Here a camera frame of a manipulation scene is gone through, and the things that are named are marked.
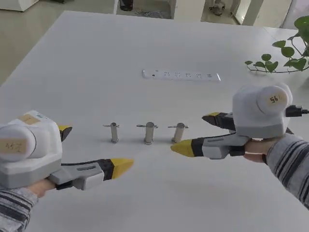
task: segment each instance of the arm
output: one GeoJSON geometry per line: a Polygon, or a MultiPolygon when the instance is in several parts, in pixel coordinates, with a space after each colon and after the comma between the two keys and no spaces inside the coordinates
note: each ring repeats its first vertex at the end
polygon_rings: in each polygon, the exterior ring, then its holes
{"type": "Polygon", "coordinates": [[[269,149],[267,165],[283,186],[309,209],[309,143],[286,134],[269,149]]]}
{"type": "Polygon", "coordinates": [[[46,179],[27,188],[0,187],[0,232],[23,232],[29,224],[33,206],[54,187],[46,179]]]}

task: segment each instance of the handwritten number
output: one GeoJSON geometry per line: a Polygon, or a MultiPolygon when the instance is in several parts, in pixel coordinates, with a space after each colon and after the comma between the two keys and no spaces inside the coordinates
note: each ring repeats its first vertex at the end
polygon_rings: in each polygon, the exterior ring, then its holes
{"type": "Polygon", "coordinates": [[[8,149],[8,150],[12,150],[12,151],[15,151],[17,153],[20,153],[21,152],[21,146],[22,144],[21,143],[7,143],[5,145],[5,147],[8,149]]]}
{"type": "Polygon", "coordinates": [[[279,101],[279,99],[277,98],[277,96],[273,96],[271,98],[269,98],[271,103],[276,103],[277,101],[279,101]]]}

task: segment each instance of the gray gripper body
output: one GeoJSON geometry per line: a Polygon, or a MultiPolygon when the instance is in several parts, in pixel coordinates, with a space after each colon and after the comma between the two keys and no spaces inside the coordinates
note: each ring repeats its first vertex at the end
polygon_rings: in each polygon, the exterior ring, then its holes
{"type": "Polygon", "coordinates": [[[249,140],[249,137],[239,136],[236,133],[209,137],[205,138],[202,151],[204,156],[211,160],[222,160],[228,154],[231,156],[241,156],[244,155],[243,146],[249,140]]]}
{"type": "Polygon", "coordinates": [[[101,184],[104,172],[98,163],[61,166],[61,169],[52,173],[48,179],[57,185],[72,181],[77,189],[87,190],[101,184]]]}

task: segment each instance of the hand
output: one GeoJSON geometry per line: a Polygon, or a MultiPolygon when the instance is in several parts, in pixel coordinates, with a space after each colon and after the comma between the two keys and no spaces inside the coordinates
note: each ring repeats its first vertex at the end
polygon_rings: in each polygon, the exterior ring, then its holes
{"type": "Polygon", "coordinates": [[[261,141],[258,140],[250,140],[245,145],[245,152],[244,158],[247,160],[257,162],[257,163],[264,163],[263,155],[267,155],[269,149],[279,140],[280,138],[273,138],[273,139],[264,139],[261,141]]]}
{"type": "Polygon", "coordinates": [[[48,190],[55,188],[55,184],[47,179],[40,180],[31,186],[27,187],[31,192],[36,194],[39,198],[43,197],[48,190]]]}

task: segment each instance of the power strip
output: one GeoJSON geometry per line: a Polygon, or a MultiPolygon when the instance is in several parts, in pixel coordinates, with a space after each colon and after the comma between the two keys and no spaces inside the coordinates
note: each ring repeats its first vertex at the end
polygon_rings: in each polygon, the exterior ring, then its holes
{"type": "Polygon", "coordinates": [[[156,80],[175,80],[175,81],[216,81],[220,82],[219,75],[216,74],[202,74],[200,72],[188,71],[170,71],[170,70],[156,70],[146,69],[142,72],[143,78],[156,80]]]}

